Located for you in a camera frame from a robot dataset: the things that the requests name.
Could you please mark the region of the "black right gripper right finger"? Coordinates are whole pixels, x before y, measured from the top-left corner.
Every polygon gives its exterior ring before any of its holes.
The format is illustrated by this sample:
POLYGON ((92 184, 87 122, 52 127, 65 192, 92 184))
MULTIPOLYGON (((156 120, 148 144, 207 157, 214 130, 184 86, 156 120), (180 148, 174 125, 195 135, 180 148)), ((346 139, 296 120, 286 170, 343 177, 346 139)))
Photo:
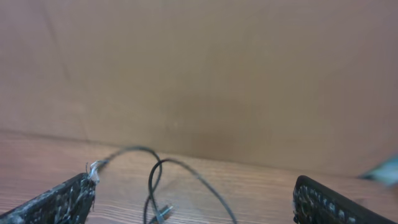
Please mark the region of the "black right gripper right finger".
POLYGON ((395 224, 306 175, 295 183, 293 208, 296 224, 395 224))

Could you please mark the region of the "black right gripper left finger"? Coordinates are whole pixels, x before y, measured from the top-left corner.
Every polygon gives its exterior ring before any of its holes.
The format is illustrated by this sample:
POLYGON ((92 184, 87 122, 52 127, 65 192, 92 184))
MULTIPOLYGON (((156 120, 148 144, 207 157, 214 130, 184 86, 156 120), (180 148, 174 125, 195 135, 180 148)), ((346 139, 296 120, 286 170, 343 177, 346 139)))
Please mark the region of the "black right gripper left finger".
POLYGON ((1 214, 1 224, 85 223, 100 179, 96 161, 71 179, 1 214))

